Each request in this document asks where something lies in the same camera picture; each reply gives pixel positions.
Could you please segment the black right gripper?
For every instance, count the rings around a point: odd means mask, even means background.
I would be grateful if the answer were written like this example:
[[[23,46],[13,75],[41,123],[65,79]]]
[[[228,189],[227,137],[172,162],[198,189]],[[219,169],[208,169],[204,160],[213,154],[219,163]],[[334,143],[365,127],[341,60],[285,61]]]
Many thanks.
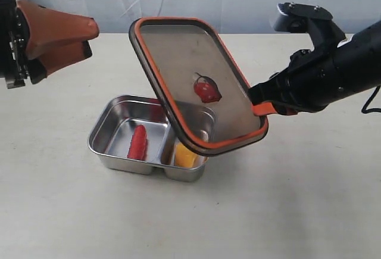
[[[297,51],[289,65],[248,90],[258,117],[317,113],[335,100],[336,69],[331,55]]]

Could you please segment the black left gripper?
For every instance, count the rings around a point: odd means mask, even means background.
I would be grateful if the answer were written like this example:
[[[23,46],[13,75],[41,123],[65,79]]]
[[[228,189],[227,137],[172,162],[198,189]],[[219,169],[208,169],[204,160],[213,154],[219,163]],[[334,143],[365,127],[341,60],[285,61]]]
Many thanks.
[[[1,0],[1,77],[8,89],[25,86],[28,76],[35,85],[90,58],[85,40],[98,35],[90,17],[42,8],[29,0]]]

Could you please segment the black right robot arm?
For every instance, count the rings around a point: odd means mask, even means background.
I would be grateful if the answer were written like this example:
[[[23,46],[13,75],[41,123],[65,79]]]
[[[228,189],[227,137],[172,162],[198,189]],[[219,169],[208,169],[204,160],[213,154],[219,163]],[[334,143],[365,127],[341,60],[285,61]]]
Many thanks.
[[[380,86],[380,23],[327,51],[300,49],[289,65],[251,87],[253,105],[271,103],[278,114],[317,113],[329,104]]]

